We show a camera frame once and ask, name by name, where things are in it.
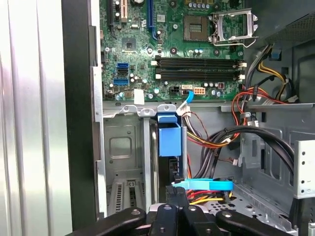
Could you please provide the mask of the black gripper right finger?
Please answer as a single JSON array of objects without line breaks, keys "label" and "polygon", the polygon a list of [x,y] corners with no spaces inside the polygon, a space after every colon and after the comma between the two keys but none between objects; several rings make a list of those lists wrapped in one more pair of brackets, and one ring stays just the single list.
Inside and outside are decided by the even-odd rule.
[{"label": "black gripper right finger", "polygon": [[176,187],[180,207],[179,232],[184,236],[285,236],[287,232],[267,225],[237,211],[222,209],[215,215],[205,214],[188,202],[186,191]]}]

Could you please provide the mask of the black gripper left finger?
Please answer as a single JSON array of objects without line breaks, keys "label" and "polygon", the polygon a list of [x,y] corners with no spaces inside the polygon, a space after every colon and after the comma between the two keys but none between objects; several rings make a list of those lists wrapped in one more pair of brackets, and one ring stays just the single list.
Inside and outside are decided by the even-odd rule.
[{"label": "black gripper left finger", "polygon": [[153,204],[149,211],[126,208],[80,230],[72,236],[175,236],[178,225],[178,191],[166,188],[166,203]]}]

